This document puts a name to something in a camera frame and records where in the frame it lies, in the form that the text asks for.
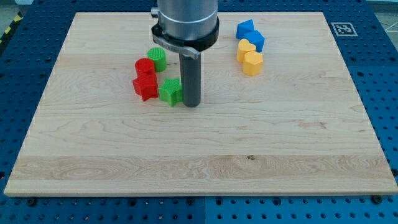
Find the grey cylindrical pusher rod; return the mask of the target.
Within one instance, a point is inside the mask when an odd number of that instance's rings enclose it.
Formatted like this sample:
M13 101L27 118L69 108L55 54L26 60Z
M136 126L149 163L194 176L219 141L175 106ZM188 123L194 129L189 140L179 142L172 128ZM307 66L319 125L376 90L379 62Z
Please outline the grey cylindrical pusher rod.
M180 54L179 60L183 103L187 107L196 107L201 100L201 57L192 59Z

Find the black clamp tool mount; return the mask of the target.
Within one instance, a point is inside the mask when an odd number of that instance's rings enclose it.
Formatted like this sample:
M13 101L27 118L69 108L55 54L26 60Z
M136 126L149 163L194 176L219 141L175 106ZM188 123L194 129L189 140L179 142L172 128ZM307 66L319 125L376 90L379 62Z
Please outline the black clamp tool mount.
M209 49L218 39L220 20L216 18L215 28L206 36L196 40L182 40L166 34L159 23L152 28L152 38L154 43L161 47L186 57L196 60L202 51Z

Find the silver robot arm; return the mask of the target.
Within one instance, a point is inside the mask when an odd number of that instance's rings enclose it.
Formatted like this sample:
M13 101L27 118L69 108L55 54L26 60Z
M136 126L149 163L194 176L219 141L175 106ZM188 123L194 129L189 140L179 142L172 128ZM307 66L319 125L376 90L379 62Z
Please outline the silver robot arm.
M151 9L157 23L151 28L154 43L179 54L183 103L201 102L201 53L219 36L217 0L158 0Z

